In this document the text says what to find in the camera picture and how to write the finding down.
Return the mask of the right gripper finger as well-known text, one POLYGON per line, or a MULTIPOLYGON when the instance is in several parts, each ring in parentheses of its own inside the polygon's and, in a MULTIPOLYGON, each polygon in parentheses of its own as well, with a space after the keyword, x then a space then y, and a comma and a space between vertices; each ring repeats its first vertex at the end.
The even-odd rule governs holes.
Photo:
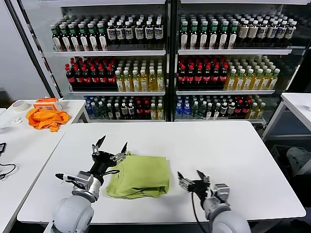
POLYGON ((200 185, 210 185, 209 176, 206 176, 203 172, 197 170, 197 174, 199 175, 199 180, 197 181, 200 185))
POLYGON ((189 186, 192 184, 192 181, 189 180, 188 178, 185 178, 179 171, 177 172, 177 175, 178 175, 178 183, 179 185, 189 191, 189 186))

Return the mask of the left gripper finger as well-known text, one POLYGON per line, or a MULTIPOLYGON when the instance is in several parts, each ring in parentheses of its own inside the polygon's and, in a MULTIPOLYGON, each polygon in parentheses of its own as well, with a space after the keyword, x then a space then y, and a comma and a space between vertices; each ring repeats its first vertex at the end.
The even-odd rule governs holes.
POLYGON ((96 144, 92 144, 92 155, 99 155, 99 148, 101 147, 102 143, 104 142, 106 138, 106 135, 104 135, 102 138, 100 138, 96 144))
POLYGON ((125 158, 126 158, 126 153, 127 153, 127 143, 125 143, 125 145, 123 146, 122 150, 120 153, 117 153, 113 156, 110 157, 110 159, 112 161, 115 161, 115 162, 122 162, 125 158))

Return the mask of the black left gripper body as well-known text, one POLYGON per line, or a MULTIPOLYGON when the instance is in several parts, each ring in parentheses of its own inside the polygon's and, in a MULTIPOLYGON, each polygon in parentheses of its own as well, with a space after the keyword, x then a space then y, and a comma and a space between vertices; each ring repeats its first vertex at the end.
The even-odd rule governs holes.
POLYGON ((118 169, 107 171, 110 167, 115 167, 117 165, 118 156, 119 154, 113 155, 105 151, 92 153, 94 164, 89 170, 90 174, 96 179, 102 179, 107 174, 119 173, 118 169))

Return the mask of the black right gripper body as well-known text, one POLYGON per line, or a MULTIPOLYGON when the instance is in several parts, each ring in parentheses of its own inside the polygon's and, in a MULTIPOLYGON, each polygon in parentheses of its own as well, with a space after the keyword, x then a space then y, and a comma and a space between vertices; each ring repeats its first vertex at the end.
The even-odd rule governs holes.
POLYGON ((194 180, 188 185, 187 190, 195 193, 199 198, 206 198, 210 182, 206 180, 194 180))

